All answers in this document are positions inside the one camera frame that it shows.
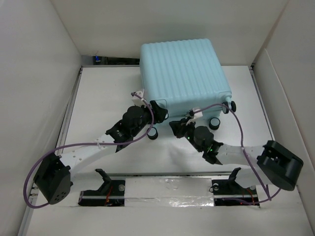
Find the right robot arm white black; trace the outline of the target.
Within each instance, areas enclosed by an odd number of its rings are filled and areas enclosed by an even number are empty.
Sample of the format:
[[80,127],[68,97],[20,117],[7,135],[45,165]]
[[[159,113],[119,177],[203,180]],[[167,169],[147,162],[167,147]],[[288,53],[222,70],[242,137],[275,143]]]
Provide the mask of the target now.
[[203,159],[213,165],[238,165],[227,181],[232,193],[239,193],[253,185],[272,184],[282,190],[295,189],[304,162],[282,146],[268,140],[262,146],[231,146],[214,139],[206,126],[196,126],[183,118],[169,123],[176,138],[186,140],[200,153]]

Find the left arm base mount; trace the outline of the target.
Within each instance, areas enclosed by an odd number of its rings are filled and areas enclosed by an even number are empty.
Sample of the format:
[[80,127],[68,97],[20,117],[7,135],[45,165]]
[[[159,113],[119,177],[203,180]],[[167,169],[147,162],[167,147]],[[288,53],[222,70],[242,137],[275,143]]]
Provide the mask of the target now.
[[102,177],[102,185],[97,190],[80,192],[78,205],[81,207],[124,207],[126,181],[111,179],[103,169],[95,169]]

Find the light blue hardshell suitcase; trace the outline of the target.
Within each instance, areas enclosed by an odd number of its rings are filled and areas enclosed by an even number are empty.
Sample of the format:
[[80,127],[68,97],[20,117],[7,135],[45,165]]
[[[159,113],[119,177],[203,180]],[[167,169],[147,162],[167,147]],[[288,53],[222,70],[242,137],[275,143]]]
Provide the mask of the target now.
[[202,120],[217,130],[228,106],[236,111],[232,90],[209,39],[147,43],[140,50],[144,97],[168,111],[167,120],[185,118],[202,109]]

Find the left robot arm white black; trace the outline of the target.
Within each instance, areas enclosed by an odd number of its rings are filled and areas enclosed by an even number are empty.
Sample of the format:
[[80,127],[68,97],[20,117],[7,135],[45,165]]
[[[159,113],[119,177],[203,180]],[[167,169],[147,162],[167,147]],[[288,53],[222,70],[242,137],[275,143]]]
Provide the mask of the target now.
[[168,110],[154,100],[127,109],[122,118],[93,143],[79,143],[72,152],[56,155],[54,150],[40,158],[33,181],[49,205],[62,201],[71,190],[72,178],[93,162],[126,148],[140,140],[137,135],[148,127],[165,121]]

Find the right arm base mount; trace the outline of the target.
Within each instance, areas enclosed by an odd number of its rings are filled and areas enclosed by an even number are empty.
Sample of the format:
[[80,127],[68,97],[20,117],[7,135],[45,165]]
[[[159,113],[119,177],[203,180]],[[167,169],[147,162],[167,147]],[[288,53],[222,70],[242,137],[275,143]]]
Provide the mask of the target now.
[[234,169],[228,179],[212,179],[209,192],[213,193],[214,206],[259,206],[256,188],[243,188],[235,182],[240,169]]

